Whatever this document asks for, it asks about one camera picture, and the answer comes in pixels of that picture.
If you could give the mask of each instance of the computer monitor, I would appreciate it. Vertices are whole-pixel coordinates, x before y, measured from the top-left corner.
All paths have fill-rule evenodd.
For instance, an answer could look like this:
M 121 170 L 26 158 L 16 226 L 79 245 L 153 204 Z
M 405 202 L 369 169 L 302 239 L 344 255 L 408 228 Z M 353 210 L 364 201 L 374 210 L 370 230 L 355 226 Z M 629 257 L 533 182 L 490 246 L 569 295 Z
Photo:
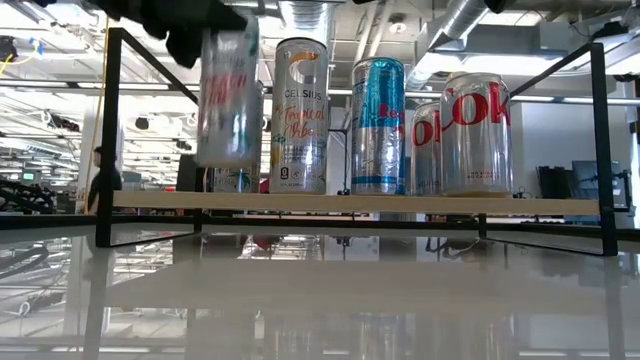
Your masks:
M 575 179 L 576 187 L 582 190 L 598 190 L 598 166 L 595 161 L 573 161 L 573 177 Z M 619 174 L 620 163 L 617 161 L 611 162 L 611 173 L 613 177 L 613 191 L 614 194 L 620 194 L 620 179 L 615 177 Z

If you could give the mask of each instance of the can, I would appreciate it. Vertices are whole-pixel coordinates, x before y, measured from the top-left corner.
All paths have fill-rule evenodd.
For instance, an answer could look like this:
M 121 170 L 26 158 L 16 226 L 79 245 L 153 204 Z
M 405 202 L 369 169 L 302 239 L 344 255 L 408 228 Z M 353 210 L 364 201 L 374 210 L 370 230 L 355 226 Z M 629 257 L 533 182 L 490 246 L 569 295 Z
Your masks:
M 201 98 L 196 162 L 202 167 L 251 167 L 256 159 L 258 22 L 249 18 L 239 31 L 210 32 L 202 41 Z
M 258 193 L 260 192 L 260 169 L 215 169 L 213 192 Z
M 271 193 L 326 193 L 327 48 L 291 38 L 276 48 L 271 117 Z
M 443 192 L 505 197 L 513 190 L 509 91 L 500 75 L 462 74 L 441 99 Z
M 404 195 L 404 65 L 364 59 L 351 81 L 351 193 Z
M 411 142 L 411 195 L 440 194 L 442 158 L 440 151 L 440 102 L 416 108 Z
M 264 85 L 256 82 L 255 88 L 256 122 L 262 124 Z M 257 144 L 262 144 L 262 130 L 257 132 Z M 261 146 L 256 147 L 256 161 L 250 168 L 216 168 L 213 175 L 213 191 L 217 193 L 259 193 Z

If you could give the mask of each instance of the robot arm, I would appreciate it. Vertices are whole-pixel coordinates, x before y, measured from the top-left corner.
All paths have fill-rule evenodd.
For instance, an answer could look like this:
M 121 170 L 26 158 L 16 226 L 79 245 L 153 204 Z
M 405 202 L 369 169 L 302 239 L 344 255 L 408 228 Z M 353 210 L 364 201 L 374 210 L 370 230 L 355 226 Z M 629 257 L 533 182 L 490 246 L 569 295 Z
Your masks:
M 57 0 L 35 0 L 45 7 Z M 90 0 L 111 18 L 126 17 L 142 24 L 149 35 L 167 39 L 176 63 L 193 67 L 200 56 L 202 30 L 243 30 L 244 17 L 217 0 Z

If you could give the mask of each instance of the person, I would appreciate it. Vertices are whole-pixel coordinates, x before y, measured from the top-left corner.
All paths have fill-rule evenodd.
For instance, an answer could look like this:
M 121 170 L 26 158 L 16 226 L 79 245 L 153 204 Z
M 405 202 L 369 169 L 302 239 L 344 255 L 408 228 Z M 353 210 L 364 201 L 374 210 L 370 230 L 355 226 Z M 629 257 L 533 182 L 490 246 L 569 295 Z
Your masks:
M 102 160 L 102 146 L 98 146 L 93 150 L 93 164 L 100 168 L 100 162 Z M 122 190 L 122 179 L 120 179 L 120 173 L 118 169 L 116 169 L 115 162 L 112 164 L 113 166 L 113 180 L 112 180 L 112 188 L 111 190 Z M 98 212 L 98 202 L 100 201 L 100 197 L 98 192 L 100 191 L 100 171 L 96 174 L 96 176 L 91 180 L 91 187 L 89 188 L 89 198 L 88 206 L 89 214 L 95 215 Z

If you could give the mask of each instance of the ceiling light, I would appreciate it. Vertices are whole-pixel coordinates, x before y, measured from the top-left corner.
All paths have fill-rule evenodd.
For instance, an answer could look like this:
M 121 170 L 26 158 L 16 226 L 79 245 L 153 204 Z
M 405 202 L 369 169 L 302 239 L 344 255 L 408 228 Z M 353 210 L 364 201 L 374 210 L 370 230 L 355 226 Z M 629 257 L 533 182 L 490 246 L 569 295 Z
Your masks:
M 476 55 L 463 62 L 465 72 L 490 72 L 500 75 L 539 75 L 560 58 L 546 59 L 537 56 Z

